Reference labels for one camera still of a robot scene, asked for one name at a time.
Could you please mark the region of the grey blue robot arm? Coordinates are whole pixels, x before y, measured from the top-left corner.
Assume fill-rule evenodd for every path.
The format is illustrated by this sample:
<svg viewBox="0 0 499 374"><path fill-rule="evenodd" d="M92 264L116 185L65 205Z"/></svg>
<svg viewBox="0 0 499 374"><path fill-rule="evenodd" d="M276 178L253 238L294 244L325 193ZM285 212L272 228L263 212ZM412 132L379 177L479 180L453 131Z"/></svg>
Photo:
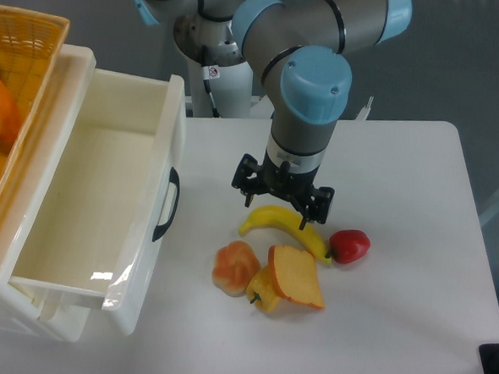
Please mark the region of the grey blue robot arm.
<svg viewBox="0 0 499 374"><path fill-rule="evenodd" d="M263 162L244 155L232 185L246 200L270 194L304 223L324 223L334 190L313 182L352 86L347 56L401 35L412 0L134 0L155 25L171 14L196 14L229 30L274 112Z"/></svg>

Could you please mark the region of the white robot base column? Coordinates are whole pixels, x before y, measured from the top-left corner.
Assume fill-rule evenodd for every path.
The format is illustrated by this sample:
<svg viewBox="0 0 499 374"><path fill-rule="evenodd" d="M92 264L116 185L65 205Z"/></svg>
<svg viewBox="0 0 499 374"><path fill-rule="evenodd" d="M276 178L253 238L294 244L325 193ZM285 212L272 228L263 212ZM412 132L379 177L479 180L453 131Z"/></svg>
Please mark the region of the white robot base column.
<svg viewBox="0 0 499 374"><path fill-rule="evenodd" d="M195 118L247 118L253 73L233 39L231 23L198 14L177 18L174 42L186 60Z"/></svg>

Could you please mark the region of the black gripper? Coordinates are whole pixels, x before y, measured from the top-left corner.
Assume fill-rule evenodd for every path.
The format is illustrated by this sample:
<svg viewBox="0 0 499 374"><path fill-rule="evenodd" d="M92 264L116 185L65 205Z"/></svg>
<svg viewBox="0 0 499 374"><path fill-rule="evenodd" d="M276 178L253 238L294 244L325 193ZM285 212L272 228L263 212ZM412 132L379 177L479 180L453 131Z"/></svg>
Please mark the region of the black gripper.
<svg viewBox="0 0 499 374"><path fill-rule="evenodd" d="M244 206L250 207L255 195L270 194L303 208L299 230L308 223L325 223L332 206L335 190L331 187L316 188L313 184L318 168L306 173L290 170L288 162L277 166L265 155L260 165L250 154L244 154L235 169L231 186L244 196Z"/></svg>

